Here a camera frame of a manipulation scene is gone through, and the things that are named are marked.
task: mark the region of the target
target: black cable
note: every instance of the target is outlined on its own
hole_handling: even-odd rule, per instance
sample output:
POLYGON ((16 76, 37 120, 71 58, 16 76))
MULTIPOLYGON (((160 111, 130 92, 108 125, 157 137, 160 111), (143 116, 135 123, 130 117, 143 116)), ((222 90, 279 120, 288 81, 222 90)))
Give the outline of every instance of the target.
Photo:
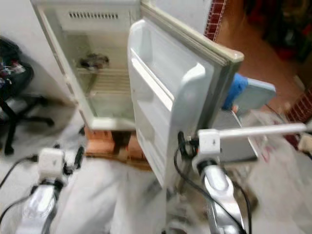
POLYGON ((274 112, 274 113, 277 115, 277 117, 278 117, 279 119, 281 119, 283 122, 285 122, 284 119, 283 119, 283 117, 282 117, 278 112, 276 112, 271 106, 269 106, 268 104, 265 104, 265 105, 266 105, 266 107, 268 107, 272 112, 274 112))
POLYGON ((248 233, 252 234, 252 209, 250 205, 250 201, 248 199, 248 196, 246 192, 243 190, 243 188, 236 182, 233 182, 233 185, 237 187, 243 194, 245 201, 246 201, 246 206, 247 206, 247 217, 248 217, 248 233))
POLYGON ((18 205, 18 204, 20 204, 20 203, 26 201, 29 197, 30 197, 30 195, 29 195, 29 196, 25 196, 25 197, 23 197, 23 198, 21 198, 21 199, 15 201, 15 202, 11 203, 11 205, 9 205, 9 206, 2 212, 2 214, 1 214, 1 216, 0 216, 0 225, 1 225, 1 223, 2 223, 2 220, 3 220, 4 216, 5 216, 5 214, 6 214, 12 207, 14 207, 14 206, 16 206, 16 205, 18 205))
POLYGON ((233 215, 231 215, 219 202, 217 202, 213 197, 211 197, 205 190, 203 190, 199 185, 197 185, 196 183, 194 183, 193 181, 191 181, 178 167, 177 165, 177 154, 178 151, 180 149, 180 145, 177 148, 177 150, 175 151, 175 156, 174 156, 174 165, 175 165, 175 169, 178 172, 178 174, 188 183, 190 184, 194 189, 196 189, 198 192, 200 192, 201 194, 203 194, 208 200, 215 202, 219 207, 221 207, 221 209, 224 210, 224 212, 234 221, 234 223, 239 227, 240 231, 243 234, 247 234, 245 229, 242 227, 241 223, 239 221, 236 220, 236 218, 233 217, 233 215))
POLYGON ((3 180, 0 183, 0 189, 2 188, 3 184, 5 183, 5 181, 8 179, 9 175, 11 174, 11 172, 13 171, 13 169, 19 165, 22 162, 25 161, 31 161, 31 162, 38 162, 38 155, 32 155, 32 156, 27 156, 27 157, 23 157, 19 160, 17 160, 13 166, 9 169, 9 171, 7 172, 7 174, 5 175, 5 177, 3 178, 3 180))

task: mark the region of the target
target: metal rod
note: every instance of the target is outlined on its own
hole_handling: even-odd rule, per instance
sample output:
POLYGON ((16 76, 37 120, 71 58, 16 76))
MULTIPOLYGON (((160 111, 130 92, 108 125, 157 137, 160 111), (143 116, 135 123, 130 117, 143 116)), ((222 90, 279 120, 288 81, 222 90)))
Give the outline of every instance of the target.
POLYGON ((254 137, 262 135, 284 135, 289 133, 300 133, 307 131, 308 128, 303 123, 280 124, 272 126, 233 128, 220 130, 220 139, 254 137))

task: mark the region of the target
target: air vent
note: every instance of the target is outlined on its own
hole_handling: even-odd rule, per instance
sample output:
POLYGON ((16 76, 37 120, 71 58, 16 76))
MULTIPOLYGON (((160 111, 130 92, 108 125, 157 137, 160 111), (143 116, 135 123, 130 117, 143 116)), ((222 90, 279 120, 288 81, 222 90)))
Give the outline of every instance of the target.
POLYGON ((68 16, 71 19, 97 19, 97 20, 117 20, 117 13, 103 12, 85 12, 85 11, 70 11, 68 16))

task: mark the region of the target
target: black office chair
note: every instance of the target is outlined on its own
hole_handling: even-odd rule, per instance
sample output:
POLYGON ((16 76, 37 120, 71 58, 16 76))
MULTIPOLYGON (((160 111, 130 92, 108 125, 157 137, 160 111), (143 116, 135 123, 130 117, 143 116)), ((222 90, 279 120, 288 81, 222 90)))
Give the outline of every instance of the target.
POLYGON ((0 87, 0 107, 2 108, 3 112, 8 115, 8 119, 5 120, 3 117, 2 119, 0 119, 0 124, 9 124, 9 132, 4 148, 4 153, 6 155, 11 155, 14 153, 14 149, 12 148, 12 141, 14 138, 16 126, 20 121, 45 122, 48 126, 54 125, 54 122, 51 118, 38 116, 28 117, 26 115, 36 105, 46 105, 47 99, 42 96, 34 97, 20 95, 20 93, 28 86, 28 84, 32 80, 34 76, 34 70, 29 64, 20 61, 19 52, 20 50, 18 46, 16 46, 14 43, 10 42, 7 39, 0 37, 1 62, 4 62, 5 64, 10 64, 12 61, 18 61, 18 63, 24 68, 23 72, 1 76, 4 83, 0 87), (26 101, 27 106, 23 110, 16 113, 6 103, 6 101, 11 98, 21 98, 26 101))

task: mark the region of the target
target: refrigerator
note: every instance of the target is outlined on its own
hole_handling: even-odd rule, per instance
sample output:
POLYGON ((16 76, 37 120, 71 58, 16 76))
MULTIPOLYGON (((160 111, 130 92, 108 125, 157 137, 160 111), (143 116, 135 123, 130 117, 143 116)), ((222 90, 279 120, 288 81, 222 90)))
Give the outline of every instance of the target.
POLYGON ((133 131, 162 187, 177 134, 211 127, 244 56, 149 1, 32 0, 89 129, 133 131))

